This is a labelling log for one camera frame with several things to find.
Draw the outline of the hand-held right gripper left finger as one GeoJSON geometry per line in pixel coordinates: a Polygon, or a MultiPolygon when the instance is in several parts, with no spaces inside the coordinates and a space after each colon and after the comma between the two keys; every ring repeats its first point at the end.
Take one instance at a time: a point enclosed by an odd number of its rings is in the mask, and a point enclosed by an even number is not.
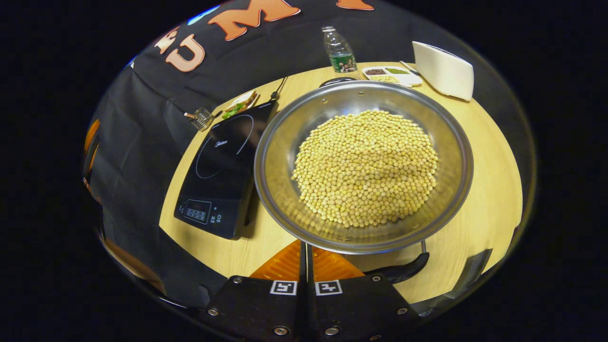
{"type": "Polygon", "coordinates": [[[299,341],[305,257],[296,240],[250,276],[231,276],[202,310],[202,322],[239,342],[299,341]]]}

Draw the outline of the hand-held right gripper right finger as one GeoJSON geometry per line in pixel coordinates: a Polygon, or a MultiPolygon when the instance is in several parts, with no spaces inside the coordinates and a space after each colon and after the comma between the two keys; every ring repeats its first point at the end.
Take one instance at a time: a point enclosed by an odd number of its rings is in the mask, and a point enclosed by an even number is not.
{"type": "Polygon", "coordinates": [[[395,342],[419,327],[419,314],[395,285],[420,272],[420,257],[326,282],[314,280],[313,257],[313,247],[307,245],[307,341],[395,342]]]}

